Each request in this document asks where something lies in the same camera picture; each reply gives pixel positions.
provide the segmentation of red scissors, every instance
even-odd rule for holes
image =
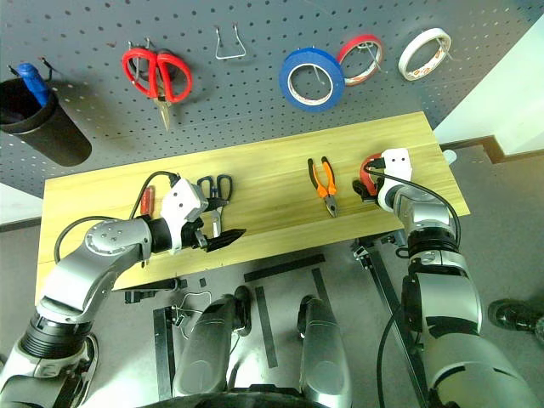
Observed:
[[[130,71],[128,66],[129,62],[132,59],[144,59],[147,60],[149,64],[148,68],[148,78],[149,87],[145,88],[139,83],[135,78],[133,73]],[[168,74],[168,66],[174,65],[176,68],[180,69],[187,78],[185,89],[175,95],[172,90],[172,82],[170,75]],[[159,69],[162,79],[162,86],[159,85],[156,78],[156,69]],[[159,53],[156,54],[153,51],[150,51],[146,48],[131,48],[122,56],[122,69],[125,71],[125,75],[128,80],[144,95],[152,98],[155,103],[161,109],[162,120],[164,121],[164,126],[168,130],[169,126],[169,116],[168,116],[168,107],[170,104],[175,104],[185,99],[189,94],[191,87],[193,85],[193,79],[190,74],[189,67],[184,61],[173,54],[170,53]]]

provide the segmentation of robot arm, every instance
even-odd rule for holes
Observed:
[[[386,150],[363,166],[385,167],[386,175],[410,180],[406,149]],[[479,335],[482,305],[448,207],[435,195],[387,178],[377,181],[373,199],[405,228],[409,266],[402,307],[407,325],[422,334],[431,406],[541,406],[501,350]]]
[[[58,389],[88,353],[86,337],[119,275],[149,259],[152,252],[226,247],[245,230],[232,229],[208,239],[200,232],[200,215],[227,203],[206,199],[200,187],[180,178],[163,199],[162,218],[112,219],[92,227],[48,277],[36,313],[0,374],[0,405],[57,404],[57,395],[63,394]],[[30,388],[46,391],[29,393]]]

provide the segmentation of blue marker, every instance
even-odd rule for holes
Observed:
[[[48,103],[49,89],[40,76],[37,68],[34,65],[25,62],[17,67],[17,71],[19,72],[20,77],[23,78],[23,81],[25,81],[28,90],[36,98],[38,104],[45,106]]]

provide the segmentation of white wall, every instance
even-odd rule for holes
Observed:
[[[0,225],[42,216],[41,198],[0,183]]]
[[[495,135],[506,155],[544,149],[544,16],[434,133],[440,143]]]

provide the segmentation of scissors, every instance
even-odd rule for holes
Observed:
[[[227,182],[223,182],[224,187],[229,188],[229,191],[226,194],[224,194],[225,190],[223,190],[221,187],[222,180],[227,180]],[[228,174],[219,174],[216,178],[215,183],[213,182],[213,176],[205,176],[205,177],[199,178],[196,181],[196,184],[202,188],[202,185],[205,182],[209,183],[210,198],[217,197],[227,201],[230,200],[230,197],[232,196],[233,184],[232,184],[232,177],[230,177]],[[218,207],[215,210],[210,211],[210,214],[212,215],[212,226],[213,226],[214,238],[217,238],[218,236],[221,235],[221,214],[222,213],[223,213],[223,207]]]
[[[139,83],[139,79],[135,78],[133,73],[130,70],[129,65],[133,65],[133,59],[136,59],[139,65],[139,59],[144,59],[147,61],[148,72],[147,78],[142,78],[144,81],[149,83],[149,87],[145,88]],[[169,66],[173,65],[176,68],[180,69],[187,78],[187,84],[185,89],[179,93],[174,94],[172,90],[172,69],[169,70]],[[159,75],[161,78],[162,85],[158,83],[156,77],[156,70],[159,70]],[[187,97],[190,92],[190,89],[193,85],[193,79],[190,74],[189,67],[184,63],[184,61],[174,54],[169,52],[162,52],[159,50],[158,53],[154,53],[146,48],[136,47],[130,48],[122,56],[122,69],[125,72],[128,80],[145,96],[152,98],[156,105],[159,107],[161,112],[161,118],[164,123],[166,130],[170,128],[170,116],[168,115],[168,108],[171,104],[181,102]]]

